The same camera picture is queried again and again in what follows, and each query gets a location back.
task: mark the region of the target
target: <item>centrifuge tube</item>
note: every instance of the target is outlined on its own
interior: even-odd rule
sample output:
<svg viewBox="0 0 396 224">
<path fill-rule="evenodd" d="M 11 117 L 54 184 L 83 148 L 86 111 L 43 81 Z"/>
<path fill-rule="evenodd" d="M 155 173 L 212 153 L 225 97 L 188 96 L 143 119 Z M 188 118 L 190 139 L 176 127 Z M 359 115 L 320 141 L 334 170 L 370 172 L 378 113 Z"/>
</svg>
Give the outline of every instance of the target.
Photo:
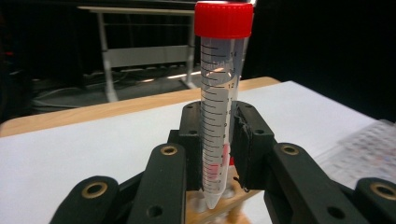
<svg viewBox="0 0 396 224">
<path fill-rule="evenodd" d="M 195 6 L 195 33 L 201 37 L 202 182 L 210 209 L 226 187 L 233 113 L 252 17 L 253 6 L 247 3 L 198 2 Z"/>
</svg>

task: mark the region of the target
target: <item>metal stand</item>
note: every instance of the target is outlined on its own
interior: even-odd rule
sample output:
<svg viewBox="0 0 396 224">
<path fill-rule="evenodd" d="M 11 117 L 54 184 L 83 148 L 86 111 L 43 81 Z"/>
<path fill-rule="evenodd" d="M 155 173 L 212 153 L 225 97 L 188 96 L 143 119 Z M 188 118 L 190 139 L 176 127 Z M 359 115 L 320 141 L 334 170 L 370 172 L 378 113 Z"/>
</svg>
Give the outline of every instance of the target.
<svg viewBox="0 0 396 224">
<path fill-rule="evenodd" d="M 117 97 L 117 93 L 114 90 L 113 76 L 111 75 L 110 60 L 107 57 L 107 40 L 106 40 L 105 23 L 103 20 L 103 13 L 97 13 L 97 17 L 99 24 L 100 42 L 102 46 L 103 67 L 105 69 L 105 76 L 106 76 L 106 89 L 105 89 L 106 97 L 110 103 L 117 102 L 119 98 Z"/>
<path fill-rule="evenodd" d="M 106 97 L 109 102 L 117 102 L 118 96 L 114 90 L 112 67 L 134 66 L 154 63 L 187 62 L 187 75 L 182 82 L 190 89 L 197 88 L 191 82 L 191 72 L 194 64 L 194 12 L 193 10 L 150 9 L 150 8 L 114 8 L 114 7 L 79 7 L 96 13 L 99 25 L 99 36 L 102 48 L 103 66 L 106 75 Z M 191 28 L 188 45 L 166 46 L 152 48 L 109 49 L 106 40 L 106 25 L 104 13 L 145 14 L 145 15 L 171 15 L 190 16 Z"/>
<path fill-rule="evenodd" d="M 189 45 L 187 51 L 187 75 L 183 77 L 181 81 L 190 89 L 196 89 L 197 87 L 191 81 L 191 73 L 194 67 L 194 50 L 195 50 L 195 33 L 194 33 L 194 17 L 191 17 L 191 26 L 189 34 Z"/>
</svg>

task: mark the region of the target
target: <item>metal leg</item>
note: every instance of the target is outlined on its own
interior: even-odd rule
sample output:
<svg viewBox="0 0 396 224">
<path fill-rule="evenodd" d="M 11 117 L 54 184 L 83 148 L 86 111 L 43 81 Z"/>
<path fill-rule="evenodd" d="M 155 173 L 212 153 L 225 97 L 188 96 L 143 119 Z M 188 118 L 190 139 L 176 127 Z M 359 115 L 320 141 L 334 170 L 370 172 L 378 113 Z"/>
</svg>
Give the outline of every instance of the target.
<svg viewBox="0 0 396 224">
<path fill-rule="evenodd" d="M 110 60 L 107 58 L 107 40 L 103 13 L 98 13 L 97 17 L 99 23 L 100 42 L 102 44 L 103 67 L 105 68 L 106 76 L 106 97 L 109 102 L 117 102 L 119 99 L 117 97 L 117 93 L 114 91 L 113 76 L 111 75 L 111 64 Z"/>
<path fill-rule="evenodd" d="M 191 16 L 191 26 L 189 33 L 189 49 L 187 50 L 187 75 L 181 80 L 190 89 L 197 88 L 191 81 L 191 73 L 194 67 L 194 50 L 195 50 L 195 33 L 194 33 L 194 16 Z"/>
</svg>

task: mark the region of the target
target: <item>clear plastic tube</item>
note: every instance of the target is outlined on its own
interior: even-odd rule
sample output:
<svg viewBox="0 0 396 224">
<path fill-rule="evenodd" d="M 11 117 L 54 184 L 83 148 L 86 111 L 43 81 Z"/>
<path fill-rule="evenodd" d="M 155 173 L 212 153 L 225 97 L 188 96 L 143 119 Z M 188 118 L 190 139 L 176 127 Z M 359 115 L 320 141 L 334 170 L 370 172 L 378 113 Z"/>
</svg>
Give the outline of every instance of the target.
<svg viewBox="0 0 396 224">
<path fill-rule="evenodd" d="M 200 135 L 203 190 L 210 209 L 216 206 L 226 187 L 244 41 L 244 38 L 201 39 Z"/>
</svg>

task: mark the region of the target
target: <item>mounting hole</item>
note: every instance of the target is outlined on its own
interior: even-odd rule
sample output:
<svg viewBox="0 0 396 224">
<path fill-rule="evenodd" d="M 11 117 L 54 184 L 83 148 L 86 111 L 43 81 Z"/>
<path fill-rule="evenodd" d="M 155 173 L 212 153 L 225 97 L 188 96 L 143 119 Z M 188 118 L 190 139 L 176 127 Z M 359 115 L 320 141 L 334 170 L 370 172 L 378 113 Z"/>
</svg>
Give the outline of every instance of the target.
<svg viewBox="0 0 396 224">
<path fill-rule="evenodd" d="M 254 130 L 254 133 L 255 134 L 264 134 L 264 130 L 257 129 L 257 130 Z"/>
<path fill-rule="evenodd" d="M 295 147 L 291 147 L 291 146 L 283 146 L 282 151 L 286 154 L 289 154 L 291 156 L 295 156 L 299 153 L 299 150 Z"/>
<path fill-rule="evenodd" d="M 332 217 L 335 217 L 335 218 L 338 218 L 338 219 L 344 219 L 346 217 L 346 214 L 341 209 L 339 209 L 337 207 L 332 207 L 332 206 L 328 207 L 327 208 L 327 212 Z"/>
<path fill-rule="evenodd" d="M 383 183 L 374 182 L 370 185 L 370 189 L 378 196 L 396 201 L 396 189 Z"/>
<path fill-rule="evenodd" d="M 160 217 L 163 214 L 163 209 L 158 206 L 154 205 L 148 209 L 148 217 Z"/>
<path fill-rule="evenodd" d="M 175 147 L 163 147 L 161 148 L 161 153 L 165 156 L 172 156 L 177 153 L 177 148 Z"/>
<path fill-rule="evenodd" d="M 87 185 L 81 192 L 82 197 L 86 199 L 93 199 L 101 196 L 107 190 L 107 183 L 94 182 Z"/>
</svg>

